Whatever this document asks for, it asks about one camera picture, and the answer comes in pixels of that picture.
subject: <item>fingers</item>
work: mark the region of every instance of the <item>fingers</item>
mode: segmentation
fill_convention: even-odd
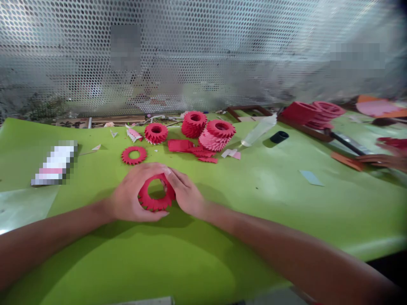
[[[140,211],[140,217],[144,222],[156,222],[161,218],[166,217],[169,213],[167,211],[150,212],[147,210]]]
[[[393,156],[390,155],[364,155],[356,157],[360,162],[389,162]]]
[[[125,177],[125,181],[131,180],[134,181],[136,178],[137,181],[146,181],[152,176],[162,174],[166,166],[161,163],[151,162],[143,163],[136,165]]]
[[[178,177],[178,179],[185,185],[185,186],[191,186],[192,181],[188,177],[188,175],[181,173],[180,171],[176,170],[175,168],[171,167],[171,170],[173,173]]]
[[[167,167],[167,169],[164,171],[164,175],[174,190],[185,187],[185,185],[181,182],[178,176],[175,175],[174,172],[170,170],[170,168]]]
[[[402,157],[402,156],[406,155],[405,152],[403,152],[401,149],[394,147],[394,146],[390,146],[390,145],[386,145],[386,144],[376,144],[376,146],[379,146],[380,148],[388,150],[389,152],[391,152],[393,155],[395,155],[397,157]]]

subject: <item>person's left hand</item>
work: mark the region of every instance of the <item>person's left hand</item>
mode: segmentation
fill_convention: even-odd
[[[113,194],[102,201],[105,211],[115,220],[134,222],[156,222],[167,216],[168,212],[151,212],[139,203],[138,194],[147,179],[164,173],[167,167],[161,163],[143,163],[135,165],[114,190]]]

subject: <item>person's right hand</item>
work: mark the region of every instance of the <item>person's right hand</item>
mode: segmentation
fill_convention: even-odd
[[[203,219],[210,203],[205,200],[191,179],[186,174],[173,168],[166,169],[164,174],[174,188],[179,207],[185,213]]]
[[[390,151],[391,153],[394,154],[394,156],[363,155],[356,157],[356,160],[360,162],[368,162],[375,166],[398,169],[401,170],[402,172],[407,173],[407,152],[389,145],[378,144],[377,146]]]

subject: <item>light blue paper piece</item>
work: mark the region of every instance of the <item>light blue paper piece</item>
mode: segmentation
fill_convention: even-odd
[[[318,180],[318,178],[314,175],[313,172],[309,172],[309,171],[300,171],[300,173],[305,177],[305,179],[308,180],[309,183],[313,184],[313,185],[319,185],[319,186],[324,186],[320,180]]]

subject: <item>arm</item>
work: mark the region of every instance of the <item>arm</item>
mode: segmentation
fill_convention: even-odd
[[[251,246],[274,270],[324,305],[376,304],[396,289],[369,265],[321,240],[207,202],[193,182],[174,169],[166,176],[181,209]]]
[[[168,212],[149,212],[137,195],[144,182],[163,173],[158,163],[135,166],[111,197],[0,235],[0,291],[70,243],[117,219],[151,222]]]

